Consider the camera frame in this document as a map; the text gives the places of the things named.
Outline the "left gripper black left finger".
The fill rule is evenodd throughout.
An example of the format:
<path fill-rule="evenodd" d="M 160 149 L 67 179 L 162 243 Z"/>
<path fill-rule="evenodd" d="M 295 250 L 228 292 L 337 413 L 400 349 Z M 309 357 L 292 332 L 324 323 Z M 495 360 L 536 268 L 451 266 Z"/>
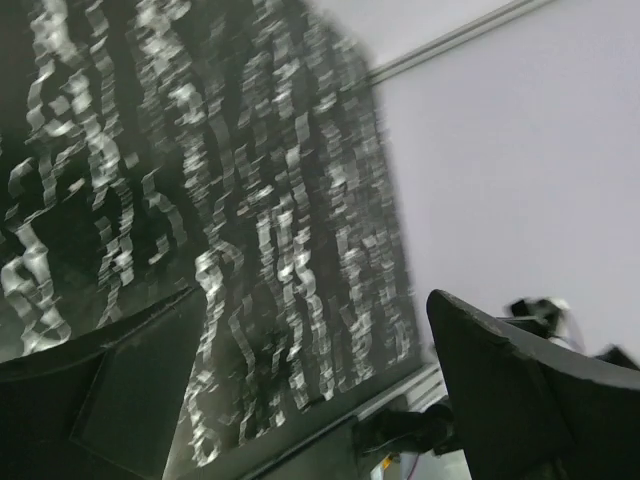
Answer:
<path fill-rule="evenodd" d="M 184 289 L 1 365 L 4 479 L 159 479 L 206 301 Z"/>

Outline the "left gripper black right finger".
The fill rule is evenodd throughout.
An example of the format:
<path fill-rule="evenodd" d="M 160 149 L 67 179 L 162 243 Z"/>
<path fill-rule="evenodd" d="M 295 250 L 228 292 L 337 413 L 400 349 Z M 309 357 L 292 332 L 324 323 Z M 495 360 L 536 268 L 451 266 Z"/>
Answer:
<path fill-rule="evenodd" d="M 636 479 L 639 371 L 569 350 L 442 290 L 426 302 L 475 479 Z"/>

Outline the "black marbled table mat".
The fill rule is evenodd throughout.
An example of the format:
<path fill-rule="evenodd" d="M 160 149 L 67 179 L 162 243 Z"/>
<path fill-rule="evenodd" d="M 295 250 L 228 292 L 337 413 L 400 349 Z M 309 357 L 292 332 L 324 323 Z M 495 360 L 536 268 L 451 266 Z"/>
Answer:
<path fill-rule="evenodd" d="M 422 366 L 361 50 L 302 1 L 1 5 L 1 365 L 184 290 L 204 323 L 163 475 L 357 475 Z"/>

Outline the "aluminium frame rail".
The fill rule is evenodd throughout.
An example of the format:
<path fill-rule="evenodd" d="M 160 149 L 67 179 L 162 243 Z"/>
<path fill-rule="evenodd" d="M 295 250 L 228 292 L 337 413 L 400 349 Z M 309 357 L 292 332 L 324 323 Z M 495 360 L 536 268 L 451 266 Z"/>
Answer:
<path fill-rule="evenodd" d="M 372 69 L 369 72 L 369 80 L 372 85 L 380 84 L 549 3 L 550 0 L 510 1 L 505 6 L 501 6 L 478 19 L 470 21 Z"/>

